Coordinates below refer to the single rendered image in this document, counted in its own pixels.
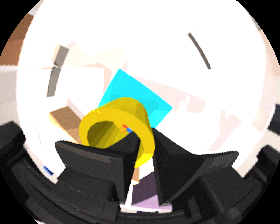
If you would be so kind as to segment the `yellow cup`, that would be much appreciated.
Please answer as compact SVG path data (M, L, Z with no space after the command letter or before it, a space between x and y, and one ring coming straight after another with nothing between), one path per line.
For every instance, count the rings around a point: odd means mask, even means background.
M147 164L155 153L148 111L139 100L120 97L89 112L79 125L81 144L93 148L108 148L128 135L120 132L121 125L128 125L141 139L135 168ZM128 128L127 127L127 128Z

